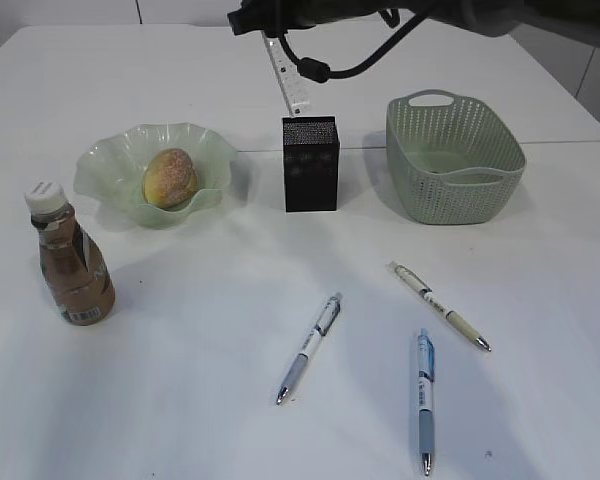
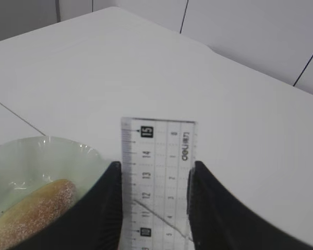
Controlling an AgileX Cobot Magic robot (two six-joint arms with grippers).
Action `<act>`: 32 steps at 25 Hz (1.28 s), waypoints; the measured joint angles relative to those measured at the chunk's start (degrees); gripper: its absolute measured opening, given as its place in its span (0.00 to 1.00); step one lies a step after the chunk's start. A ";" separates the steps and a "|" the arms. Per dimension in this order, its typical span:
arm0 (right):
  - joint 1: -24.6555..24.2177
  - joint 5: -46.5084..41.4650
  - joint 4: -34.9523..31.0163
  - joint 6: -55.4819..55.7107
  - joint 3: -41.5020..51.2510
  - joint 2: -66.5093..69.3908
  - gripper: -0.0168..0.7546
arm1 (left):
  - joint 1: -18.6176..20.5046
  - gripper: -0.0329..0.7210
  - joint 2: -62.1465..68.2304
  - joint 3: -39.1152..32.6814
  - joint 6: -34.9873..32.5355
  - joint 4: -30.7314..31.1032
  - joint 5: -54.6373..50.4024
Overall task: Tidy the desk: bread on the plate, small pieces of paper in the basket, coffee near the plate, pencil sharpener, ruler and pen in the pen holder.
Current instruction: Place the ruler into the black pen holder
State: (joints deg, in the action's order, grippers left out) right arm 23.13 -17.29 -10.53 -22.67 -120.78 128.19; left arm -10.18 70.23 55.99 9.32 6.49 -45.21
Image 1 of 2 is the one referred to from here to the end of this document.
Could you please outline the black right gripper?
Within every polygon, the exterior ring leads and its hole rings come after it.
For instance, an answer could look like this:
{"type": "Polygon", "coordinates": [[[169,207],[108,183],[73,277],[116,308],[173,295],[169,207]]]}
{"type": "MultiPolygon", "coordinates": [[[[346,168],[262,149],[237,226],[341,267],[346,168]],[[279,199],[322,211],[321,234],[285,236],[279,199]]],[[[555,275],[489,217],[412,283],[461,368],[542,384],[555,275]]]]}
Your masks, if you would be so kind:
{"type": "Polygon", "coordinates": [[[289,30],[306,30],[334,23],[388,12],[393,24],[393,10],[409,9],[408,1],[364,0],[255,0],[242,1],[240,7],[227,14],[236,36],[253,31],[278,36],[289,30]]]}

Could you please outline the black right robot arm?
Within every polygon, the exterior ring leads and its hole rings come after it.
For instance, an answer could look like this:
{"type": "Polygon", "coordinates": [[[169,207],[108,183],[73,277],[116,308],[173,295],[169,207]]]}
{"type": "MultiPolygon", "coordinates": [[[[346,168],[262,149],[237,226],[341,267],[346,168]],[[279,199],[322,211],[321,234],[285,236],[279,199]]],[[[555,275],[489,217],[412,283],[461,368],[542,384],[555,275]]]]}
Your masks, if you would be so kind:
{"type": "MultiPolygon", "coordinates": [[[[417,14],[427,5],[409,0],[243,1],[227,18],[236,35],[257,30],[274,35],[278,29],[304,30],[392,9],[417,14]]],[[[600,48],[600,1],[444,1],[429,17],[491,38],[525,24],[600,48]]]]}

